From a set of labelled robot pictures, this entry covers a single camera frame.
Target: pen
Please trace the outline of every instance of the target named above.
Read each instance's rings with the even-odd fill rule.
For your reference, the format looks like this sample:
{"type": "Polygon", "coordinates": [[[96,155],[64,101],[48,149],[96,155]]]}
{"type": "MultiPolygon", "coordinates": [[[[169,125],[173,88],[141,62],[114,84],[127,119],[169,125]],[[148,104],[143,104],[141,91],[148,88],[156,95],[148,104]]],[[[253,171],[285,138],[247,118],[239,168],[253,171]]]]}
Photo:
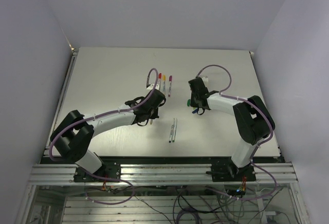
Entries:
{"type": "Polygon", "coordinates": [[[177,131],[177,122],[178,122],[178,119],[176,118],[176,125],[174,125],[174,138],[173,138],[173,143],[175,142],[175,139],[176,139],[176,131],[177,131]]]}
{"type": "Polygon", "coordinates": [[[171,125],[170,135],[169,135],[169,142],[170,143],[171,143],[173,135],[174,135],[174,125],[171,125]]]}
{"type": "Polygon", "coordinates": [[[163,75],[163,87],[162,87],[162,92],[164,95],[166,95],[166,75],[163,75]]]}
{"type": "Polygon", "coordinates": [[[169,93],[168,93],[168,97],[170,97],[170,95],[171,95],[171,81],[172,81],[172,79],[173,79],[173,76],[169,76],[169,93]]]}

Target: purple cable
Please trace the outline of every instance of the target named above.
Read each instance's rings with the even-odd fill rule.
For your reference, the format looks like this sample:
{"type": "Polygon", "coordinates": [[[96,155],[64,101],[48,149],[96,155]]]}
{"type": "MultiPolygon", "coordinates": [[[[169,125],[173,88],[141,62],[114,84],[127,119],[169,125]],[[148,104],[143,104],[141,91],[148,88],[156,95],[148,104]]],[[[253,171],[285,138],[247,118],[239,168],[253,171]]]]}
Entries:
{"type": "MultiPolygon", "coordinates": [[[[151,75],[152,71],[155,71],[155,73],[156,73],[156,80],[155,80],[155,83],[157,83],[157,82],[158,82],[158,78],[159,78],[159,73],[158,73],[157,69],[155,69],[155,68],[152,68],[152,69],[149,71],[148,79],[150,78],[150,75],[151,75]]],[[[127,108],[127,109],[122,109],[120,112],[128,112],[128,111],[134,110],[134,109],[140,107],[141,105],[143,105],[143,104],[144,104],[144,103],[145,103],[145,102],[151,97],[151,95],[153,94],[155,88],[156,88],[156,85],[153,86],[153,89],[151,90],[150,94],[149,94],[149,95],[148,95],[148,96],[147,96],[142,102],[138,103],[138,104],[137,104],[136,106],[134,106],[134,107],[127,108]]],[[[115,114],[115,113],[118,113],[118,112],[119,112],[118,110],[108,111],[108,112],[105,112],[105,113],[102,113],[102,114],[96,115],[95,118],[98,119],[98,118],[101,118],[101,117],[103,117],[103,116],[111,115],[111,114],[115,114]]],[[[76,125],[81,124],[81,123],[86,122],[86,121],[93,120],[93,119],[94,119],[94,117],[89,117],[89,118],[85,118],[85,119],[83,119],[83,120],[79,120],[79,121],[77,121],[77,122],[75,122],[75,123],[73,123],[73,124],[71,124],[71,125],[65,127],[63,130],[61,130],[61,131],[57,134],[57,136],[55,136],[55,138],[53,139],[53,141],[51,142],[51,144],[50,144],[50,146],[49,146],[49,158],[50,158],[51,160],[53,160],[53,161],[60,161],[60,160],[62,160],[62,159],[57,159],[57,158],[55,158],[55,157],[52,155],[52,148],[54,147],[54,145],[55,145],[56,141],[58,140],[58,138],[59,138],[60,136],[62,136],[67,130],[69,130],[69,129],[75,127],[76,125]]]]}
{"type": "Polygon", "coordinates": [[[271,196],[278,188],[278,183],[277,183],[277,180],[275,179],[275,177],[267,170],[263,169],[262,167],[260,166],[257,166],[256,164],[254,164],[253,162],[251,162],[251,165],[253,165],[254,167],[257,167],[258,169],[262,170],[263,172],[267,173],[273,180],[274,182],[274,188],[272,191],[270,191],[269,193],[266,193],[264,195],[261,195],[261,196],[258,196],[258,197],[251,197],[251,198],[237,198],[237,197],[233,197],[231,195],[228,195],[226,192],[221,192],[221,191],[218,191],[214,188],[211,188],[209,186],[207,186],[206,188],[213,191],[213,192],[216,192],[216,193],[219,193],[221,195],[224,195],[224,196],[227,196],[231,199],[234,199],[234,200],[241,200],[241,201],[252,201],[252,200],[257,200],[257,199],[261,199],[261,198],[264,198],[264,197],[268,197],[268,196],[271,196]]]}
{"type": "Polygon", "coordinates": [[[179,224],[180,222],[180,219],[183,215],[185,214],[190,214],[194,217],[194,220],[195,220],[195,224],[202,224],[202,221],[201,221],[201,218],[199,216],[198,213],[196,212],[192,212],[193,209],[192,208],[186,208],[184,210],[181,210],[178,214],[177,214],[177,217],[176,217],[176,223],[179,224]]]}
{"type": "Polygon", "coordinates": [[[212,209],[212,207],[210,206],[210,204],[208,204],[208,202],[203,198],[203,197],[201,197],[201,196],[199,196],[201,199],[202,199],[202,201],[203,202],[205,202],[205,204],[209,207],[209,209],[214,213],[214,215],[217,217],[217,219],[218,219],[218,222],[221,222],[222,224],[224,224],[223,222],[222,222],[222,220],[220,219],[220,217],[217,215],[217,213],[212,209]]]}
{"type": "MultiPolygon", "coordinates": [[[[152,69],[149,71],[149,74],[148,74],[148,77],[147,77],[147,83],[149,82],[150,75],[151,75],[152,71],[155,71],[155,74],[156,74],[155,83],[157,83],[157,82],[158,82],[158,78],[159,78],[159,73],[158,73],[157,69],[155,69],[155,68],[152,68],[152,69]]],[[[134,109],[140,107],[141,105],[143,105],[143,104],[144,104],[144,103],[145,103],[145,102],[151,97],[151,95],[153,94],[155,88],[156,88],[156,84],[153,86],[153,88],[152,88],[150,94],[149,94],[149,95],[148,95],[143,101],[141,101],[140,103],[138,103],[138,104],[137,104],[136,106],[134,106],[134,107],[127,108],[127,109],[122,109],[120,112],[129,112],[129,111],[134,110],[134,109]]],[[[101,117],[103,117],[103,116],[107,116],[107,115],[115,114],[115,113],[118,113],[118,112],[119,112],[118,110],[108,111],[108,112],[105,112],[105,113],[102,113],[102,114],[96,115],[96,116],[95,116],[95,119],[101,118],[101,117]]],[[[51,160],[53,160],[53,161],[60,161],[60,160],[63,160],[63,159],[61,159],[61,158],[60,158],[60,159],[55,158],[55,157],[53,156],[53,154],[52,154],[52,149],[53,149],[53,147],[54,147],[56,141],[58,140],[58,138],[59,138],[61,135],[63,135],[67,130],[69,130],[69,129],[75,127],[76,125],[81,124],[81,123],[86,122],[86,121],[93,120],[93,119],[94,119],[94,117],[89,117],[89,118],[86,118],[86,119],[83,119],[83,120],[79,120],[79,121],[77,121],[77,122],[75,122],[75,123],[73,123],[73,124],[67,126],[67,127],[64,128],[62,131],[60,131],[60,132],[57,134],[57,136],[55,136],[55,138],[53,139],[53,141],[51,142],[51,144],[50,144],[50,146],[49,146],[49,158],[50,158],[51,160]]],[[[87,192],[86,192],[85,195],[86,195],[87,200],[90,200],[90,201],[92,201],[92,202],[96,202],[96,203],[100,203],[100,204],[105,204],[105,205],[116,205],[116,204],[121,204],[121,203],[124,203],[124,202],[129,201],[129,200],[135,195],[134,186],[133,186],[133,184],[131,184],[129,181],[126,181],[126,180],[123,180],[123,179],[106,178],[106,177],[97,176],[97,175],[94,175],[94,174],[88,172],[87,170],[85,170],[85,172],[86,172],[87,174],[89,174],[90,176],[94,177],[94,178],[102,179],[102,180],[108,180],[108,181],[115,181],[115,182],[124,182],[124,183],[126,183],[126,184],[129,184],[129,185],[133,188],[133,192],[132,192],[131,196],[130,196],[129,198],[127,198],[126,200],[123,200],[123,201],[121,201],[121,202],[107,203],[107,202],[101,202],[101,201],[92,200],[91,198],[88,197],[88,194],[87,194],[87,192]]]]}
{"type": "Polygon", "coordinates": [[[196,76],[199,77],[199,75],[200,75],[200,74],[201,74],[206,68],[211,67],[211,66],[216,66],[216,67],[219,67],[219,68],[223,69],[223,70],[228,74],[228,77],[229,77],[229,80],[230,80],[230,82],[229,82],[229,84],[227,85],[227,87],[224,88],[224,89],[222,89],[222,90],[220,91],[220,95],[221,95],[222,97],[225,97],[225,98],[229,98],[229,99],[233,99],[233,100],[239,100],[239,101],[243,101],[243,102],[249,104],[250,106],[252,106],[252,107],[253,107],[253,108],[254,108],[254,109],[255,109],[255,110],[256,110],[256,111],[257,111],[257,112],[258,112],[258,113],[264,118],[266,124],[267,124],[268,127],[269,127],[269,130],[270,130],[269,137],[267,137],[264,141],[258,143],[258,146],[255,148],[255,150],[254,150],[254,151],[252,152],[252,154],[251,154],[250,159],[252,159],[253,156],[255,155],[256,151],[258,150],[259,146],[262,145],[262,144],[264,144],[264,143],[266,143],[266,142],[268,142],[269,140],[272,139],[272,137],[273,137],[273,128],[272,128],[272,126],[271,126],[271,124],[270,124],[268,118],[265,116],[265,114],[264,114],[264,113],[263,113],[258,107],[256,107],[253,103],[251,103],[251,102],[249,102],[248,100],[243,99],[243,98],[233,97],[233,96],[229,96],[229,95],[224,95],[224,94],[222,94],[222,92],[228,90],[229,87],[231,87],[231,84],[232,84],[232,75],[231,75],[231,73],[230,73],[230,72],[229,72],[224,66],[220,66],[220,65],[208,65],[208,66],[205,66],[204,68],[202,68],[202,69],[198,72],[198,74],[197,74],[196,76]]]}
{"type": "Polygon", "coordinates": [[[264,114],[264,113],[263,113],[258,107],[256,107],[253,103],[251,103],[251,102],[249,102],[248,100],[243,99],[243,98],[233,97],[233,96],[228,96],[228,95],[224,95],[224,94],[222,94],[222,92],[228,90],[228,88],[229,88],[229,87],[231,86],[231,84],[232,84],[232,75],[230,74],[230,72],[229,72],[225,67],[220,66],[220,65],[208,65],[208,66],[205,66],[204,68],[202,68],[196,76],[199,77],[199,75],[203,72],[203,70],[206,69],[206,68],[208,68],[208,67],[210,67],[210,66],[216,66],[216,67],[219,67],[219,68],[223,69],[223,70],[228,74],[228,77],[229,77],[229,79],[230,79],[230,82],[229,82],[228,86],[220,91],[220,95],[221,95],[222,97],[225,97],[225,98],[229,98],[229,99],[233,99],[233,100],[239,100],[239,101],[243,101],[243,102],[249,104],[250,106],[252,106],[252,107],[253,107],[253,108],[254,108],[254,109],[255,109],[255,110],[256,110],[256,111],[257,111],[257,112],[258,112],[258,113],[264,118],[266,124],[268,125],[269,130],[270,130],[270,135],[269,135],[264,141],[258,143],[258,146],[256,146],[255,150],[252,152],[252,154],[251,154],[251,156],[250,156],[250,163],[251,163],[251,165],[253,165],[254,167],[257,167],[258,169],[260,169],[260,170],[266,172],[266,173],[267,173],[267,174],[273,179],[273,181],[274,181],[274,185],[275,185],[275,186],[274,186],[274,189],[273,189],[271,192],[267,193],[267,194],[264,194],[264,195],[262,195],[262,196],[258,196],[258,197],[255,197],[255,198],[244,198],[244,199],[240,199],[240,198],[237,198],[237,197],[230,196],[230,195],[228,195],[228,194],[225,193],[225,192],[220,192],[220,191],[218,191],[218,190],[216,190],[216,189],[213,189],[213,188],[210,188],[210,187],[207,187],[207,188],[210,189],[210,190],[212,190],[212,191],[214,191],[214,192],[216,192],[216,193],[219,193],[219,194],[221,194],[221,195],[224,195],[224,196],[227,196],[227,197],[233,198],[233,199],[235,199],[235,200],[241,200],[241,201],[257,200],[257,199],[260,199],[260,198],[264,198],[264,197],[270,196],[270,195],[273,194],[273,193],[277,190],[277,188],[278,188],[277,181],[276,181],[275,177],[274,177],[269,171],[267,171],[267,170],[261,168],[260,166],[257,166],[256,164],[254,164],[254,163],[252,162],[252,158],[253,158],[253,156],[255,155],[257,149],[259,148],[259,146],[262,145],[263,143],[268,142],[268,141],[273,137],[273,128],[272,128],[272,126],[271,126],[271,124],[270,124],[268,118],[265,116],[265,114],[264,114]]]}
{"type": "Polygon", "coordinates": [[[205,66],[204,68],[202,68],[202,69],[197,73],[196,77],[199,77],[200,74],[201,74],[206,68],[211,67],[211,66],[219,67],[219,68],[223,69],[223,70],[228,74],[228,77],[230,78],[230,82],[229,82],[229,84],[227,85],[226,88],[224,88],[224,89],[222,89],[222,90],[220,91],[220,93],[222,93],[223,91],[228,90],[229,87],[231,87],[231,84],[232,84],[232,76],[231,76],[231,73],[230,73],[230,72],[229,72],[224,66],[219,66],[219,65],[208,65],[208,66],[205,66]]]}
{"type": "Polygon", "coordinates": [[[117,204],[122,204],[122,203],[125,203],[125,202],[129,201],[135,195],[135,188],[134,188],[133,184],[131,184],[129,181],[126,181],[126,180],[123,180],[123,179],[101,177],[101,176],[97,176],[95,174],[92,174],[92,173],[88,172],[86,169],[83,169],[83,170],[86,172],[86,174],[89,174],[90,176],[92,176],[94,178],[97,178],[97,179],[102,179],[102,180],[111,179],[111,181],[124,182],[124,183],[130,185],[132,187],[132,190],[133,190],[133,192],[132,192],[132,194],[130,195],[129,198],[127,198],[123,201],[120,201],[120,202],[110,203],[110,202],[101,202],[101,201],[93,200],[90,197],[88,197],[88,193],[85,192],[86,200],[89,200],[89,201],[92,201],[92,202],[95,202],[95,203],[99,203],[99,204],[104,204],[104,205],[117,205],[117,204]]]}

